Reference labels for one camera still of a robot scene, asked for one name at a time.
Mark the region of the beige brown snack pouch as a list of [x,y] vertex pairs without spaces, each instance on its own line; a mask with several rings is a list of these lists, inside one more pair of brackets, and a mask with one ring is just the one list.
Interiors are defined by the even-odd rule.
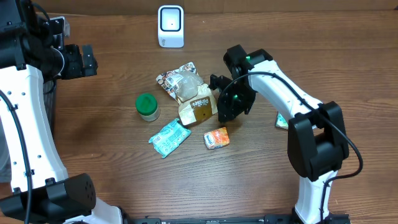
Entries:
[[178,103],[178,115],[184,126],[201,123],[217,114],[216,99],[193,62],[161,73],[155,80]]

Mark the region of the teal tissue pack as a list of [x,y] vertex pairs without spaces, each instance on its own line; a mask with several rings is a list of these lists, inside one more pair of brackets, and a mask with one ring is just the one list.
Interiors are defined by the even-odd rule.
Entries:
[[284,117],[278,112],[275,120],[275,127],[288,130],[289,124]]

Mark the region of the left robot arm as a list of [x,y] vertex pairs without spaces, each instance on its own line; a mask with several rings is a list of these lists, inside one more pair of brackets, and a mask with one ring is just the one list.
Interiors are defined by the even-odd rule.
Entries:
[[12,195],[1,200],[7,217],[25,223],[127,223],[119,208],[96,196],[88,174],[68,175],[45,109],[47,82],[96,75],[90,45],[64,43],[64,17],[36,3],[1,2],[1,123],[11,159]]

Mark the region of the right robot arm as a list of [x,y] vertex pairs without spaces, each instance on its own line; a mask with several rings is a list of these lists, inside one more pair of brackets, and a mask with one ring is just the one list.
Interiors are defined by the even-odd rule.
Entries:
[[232,77],[210,77],[210,89],[221,92],[219,122],[248,114],[257,94],[288,122],[287,154],[300,176],[298,200],[291,215],[267,215],[265,223],[349,223],[347,215],[334,215],[328,209],[333,179],[349,156],[341,108],[301,90],[263,49],[248,54],[235,45],[223,61]]

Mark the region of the green lid jar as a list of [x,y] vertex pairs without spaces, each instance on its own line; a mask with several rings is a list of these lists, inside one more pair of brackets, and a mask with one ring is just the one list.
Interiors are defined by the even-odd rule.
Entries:
[[148,122],[155,121],[160,115],[160,109],[154,95],[144,93],[136,98],[136,110],[140,117]]

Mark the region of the teal snack packet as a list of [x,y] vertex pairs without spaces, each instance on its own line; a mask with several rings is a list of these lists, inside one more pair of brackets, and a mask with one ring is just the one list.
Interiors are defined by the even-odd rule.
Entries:
[[166,158],[181,143],[191,135],[191,131],[180,124],[180,120],[175,118],[165,125],[157,134],[149,139],[149,144],[153,144],[154,149]]

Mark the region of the orange snack pack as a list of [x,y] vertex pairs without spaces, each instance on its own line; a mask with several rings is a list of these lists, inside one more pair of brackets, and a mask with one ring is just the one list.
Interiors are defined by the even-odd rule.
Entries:
[[218,149],[230,143],[226,127],[209,131],[204,134],[203,138],[208,149]]

